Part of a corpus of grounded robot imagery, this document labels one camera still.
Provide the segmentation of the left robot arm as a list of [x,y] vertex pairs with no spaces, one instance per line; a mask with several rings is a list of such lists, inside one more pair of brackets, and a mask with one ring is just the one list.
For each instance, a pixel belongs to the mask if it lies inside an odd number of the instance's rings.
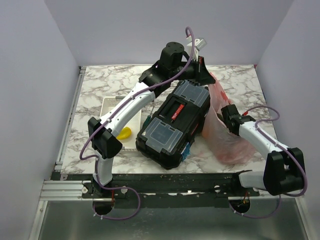
[[210,106],[208,85],[215,78],[199,55],[206,42],[197,38],[186,46],[169,42],[160,58],[145,70],[130,93],[100,119],[88,121],[89,139],[96,158],[93,191],[101,198],[111,191],[114,157],[123,145],[118,136],[126,124],[146,105],[178,84],[153,114],[150,122],[138,132],[135,145],[144,156],[170,170],[179,166],[183,154],[203,128]]

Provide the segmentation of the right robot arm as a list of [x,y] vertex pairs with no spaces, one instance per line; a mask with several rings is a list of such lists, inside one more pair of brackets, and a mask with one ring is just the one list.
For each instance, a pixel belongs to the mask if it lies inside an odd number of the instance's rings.
[[280,118],[277,110],[269,106],[266,108],[277,116],[255,120],[248,115],[248,111],[240,114],[234,104],[221,109],[228,130],[252,144],[265,159],[263,171],[237,172],[237,179],[230,183],[230,191],[241,196],[248,188],[255,188],[267,191],[272,196],[303,196],[308,188],[303,152],[279,142],[259,126],[261,122],[273,122]]

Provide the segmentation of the pink plastic bag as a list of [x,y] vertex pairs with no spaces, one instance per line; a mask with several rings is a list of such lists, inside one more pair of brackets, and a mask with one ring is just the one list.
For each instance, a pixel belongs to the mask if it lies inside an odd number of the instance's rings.
[[256,152],[247,140],[229,131],[222,120],[222,108],[233,102],[226,95],[215,75],[214,84],[208,85],[210,106],[206,114],[202,137],[218,162],[224,165],[247,163]]

